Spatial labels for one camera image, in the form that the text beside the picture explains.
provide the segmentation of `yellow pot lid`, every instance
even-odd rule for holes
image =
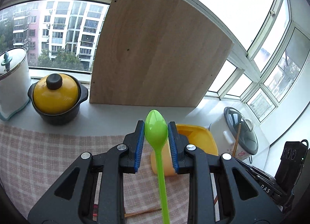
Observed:
[[[37,82],[33,100],[41,112],[57,115],[71,109],[78,96],[78,86],[74,79],[66,74],[50,74]]]

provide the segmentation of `yellow plastic container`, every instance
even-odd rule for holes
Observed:
[[[202,149],[205,153],[212,155],[219,155],[216,143],[212,137],[210,131],[204,127],[188,125],[188,124],[177,124],[176,128],[179,134],[187,136],[189,143]],[[176,175],[171,161],[171,153],[169,147],[169,141],[162,148],[162,162],[164,165],[165,176]],[[157,174],[156,160],[154,151],[151,152],[151,166],[155,174]]]

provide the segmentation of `wooden board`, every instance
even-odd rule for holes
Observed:
[[[112,0],[97,46],[90,102],[195,107],[232,46],[183,0]]]

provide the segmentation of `green lid knob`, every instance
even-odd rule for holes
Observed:
[[[9,56],[8,52],[4,53],[4,60],[1,62],[1,66],[5,66],[7,64],[9,64],[12,60],[12,56]]]

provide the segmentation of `rice cooker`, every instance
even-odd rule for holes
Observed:
[[[12,48],[0,55],[0,119],[7,121],[23,109],[31,85],[25,48]]]
[[[226,107],[224,113],[209,126],[219,155],[232,153],[240,123],[241,130],[235,157],[239,160],[244,160],[250,155],[257,153],[258,142],[253,131],[253,122],[250,119],[244,118],[238,110]]]

